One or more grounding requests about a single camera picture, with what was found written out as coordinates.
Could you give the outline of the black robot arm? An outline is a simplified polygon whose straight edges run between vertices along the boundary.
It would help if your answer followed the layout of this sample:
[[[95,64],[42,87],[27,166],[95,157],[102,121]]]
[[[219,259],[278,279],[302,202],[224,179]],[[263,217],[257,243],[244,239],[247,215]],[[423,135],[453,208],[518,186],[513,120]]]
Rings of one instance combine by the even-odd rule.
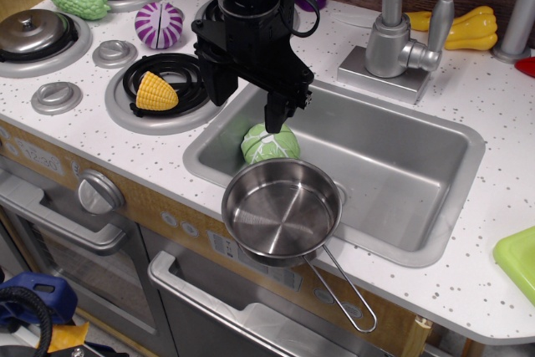
[[[278,133],[311,98],[313,73],[294,53],[290,39],[307,38],[315,30],[294,29],[295,0],[217,1],[222,20],[197,19],[191,25],[206,91],[221,106],[236,91],[239,79],[264,89],[265,127]],[[316,0],[304,1],[320,12]]]

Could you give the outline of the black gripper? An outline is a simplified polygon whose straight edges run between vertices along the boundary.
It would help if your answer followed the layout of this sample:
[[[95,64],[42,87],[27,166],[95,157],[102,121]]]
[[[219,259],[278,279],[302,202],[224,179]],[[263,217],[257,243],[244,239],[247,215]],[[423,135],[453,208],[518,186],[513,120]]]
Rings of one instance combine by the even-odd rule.
[[[202,28],[202,18],[191,28],[196,35],[206,91],[215,105],[222,105],[245,79],[267,92],[264,124],[268,133],[279,133],[286,119],[308,106],[313,73],[290,44],[296,29],[296,11],[278,9],[260,18],[235,18],[225,14],[225,31]]]

